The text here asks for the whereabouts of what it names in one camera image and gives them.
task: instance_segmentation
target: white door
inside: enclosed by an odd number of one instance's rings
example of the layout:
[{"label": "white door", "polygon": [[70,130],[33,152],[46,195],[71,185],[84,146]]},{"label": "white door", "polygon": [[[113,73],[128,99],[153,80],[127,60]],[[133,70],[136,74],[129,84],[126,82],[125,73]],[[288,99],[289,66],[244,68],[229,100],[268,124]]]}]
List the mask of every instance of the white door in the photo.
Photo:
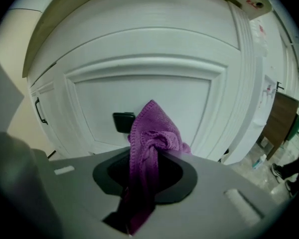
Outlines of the white door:
[{"label": "white door", "polygon": [[88,155],[59,110],[53,74],[53,69],[50,69],[36,82],[37,107],[43,118],[42,127],[56,150],[64,157]]},{"label": "white door", "polygon": [[112,34],[56,63],[57,98],[89,152],[128,146],[127,135],[116,131],[112,114],[137,116],[154,99],[193,153],[207,157],[234,108],[240,56],[238,49],[224,42],[189,31]]}]

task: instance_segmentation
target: purple towel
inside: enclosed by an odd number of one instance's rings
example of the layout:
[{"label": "purple towel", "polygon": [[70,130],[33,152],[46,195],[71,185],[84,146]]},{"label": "purple towel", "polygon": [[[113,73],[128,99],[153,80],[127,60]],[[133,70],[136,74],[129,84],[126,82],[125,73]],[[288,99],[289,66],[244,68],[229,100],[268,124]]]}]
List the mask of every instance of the purple towel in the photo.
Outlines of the purple towel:
[{"label": "purple towel", "polygon": [[133,235],[154,210],[159,186],[157,149],[190,153],[190,147],[182,142],[177,127],[154,100],[137,116],[128,139],[130,178],[124,202],[127,228]]}]

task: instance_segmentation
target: door handle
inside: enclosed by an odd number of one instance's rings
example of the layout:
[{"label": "door handle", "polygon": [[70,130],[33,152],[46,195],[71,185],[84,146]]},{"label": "door handle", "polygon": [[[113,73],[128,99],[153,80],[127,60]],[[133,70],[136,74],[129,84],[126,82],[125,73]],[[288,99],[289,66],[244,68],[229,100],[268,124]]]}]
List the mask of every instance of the door handle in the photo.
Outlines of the door handle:
[{"label": "door handle", "polygon": [[42,118],[41,118],[41,115],[40,115],[40,113],[39,113],[39,109],[38,109],[38,106],[37,106],[37,104],[38,104],[39,102],[40,102],[40,100],[39,100],[39,98],[37,98],[36,101],[35,101],[35,103],[34,103],[34,104],[35,104],[35,108],[36,108],[36,112],[38,113],[41,122],[42,122],[42,123],[46,123],[46,124],[48,125],[48,122],[47,122],[45,119],[42,119]]}]

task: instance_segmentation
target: bottle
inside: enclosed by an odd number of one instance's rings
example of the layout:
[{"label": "bottle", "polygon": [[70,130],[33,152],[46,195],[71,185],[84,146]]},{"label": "bottle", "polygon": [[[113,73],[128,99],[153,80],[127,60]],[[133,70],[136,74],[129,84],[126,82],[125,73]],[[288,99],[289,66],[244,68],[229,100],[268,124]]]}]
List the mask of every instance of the bottle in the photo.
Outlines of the bottle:
[{"label": "bottle", "polygon": [[262,155],[255,164],[253,164],[253,169],[257,169],[258,167],[260,167],[266,160],[267,156],[266,154]]}]

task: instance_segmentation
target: floor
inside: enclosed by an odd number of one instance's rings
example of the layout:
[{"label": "floor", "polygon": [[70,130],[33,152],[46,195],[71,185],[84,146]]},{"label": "floor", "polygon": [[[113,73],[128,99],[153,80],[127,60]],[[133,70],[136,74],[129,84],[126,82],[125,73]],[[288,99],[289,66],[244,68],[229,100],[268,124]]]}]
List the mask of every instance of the floor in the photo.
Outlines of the floor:
[{"label": "floor", "polygon": [[[252,165],[264,154],[262,148],[257,144],[249,151],[246,157],[239,163],[232,164],[230,167],[258,187],[267,191],[277,204],[289,199],[289,192],[284,183],[278,183],[275,176],[271,173],[270,167],[273,163],[277,165],[288,164],[296,160],[299,156],[299,136],[296,135],[290,142],[281,146],[269,161],[265,161],[258,169],[252,169]],[[297,175],[289,178],[295,181]]]}]

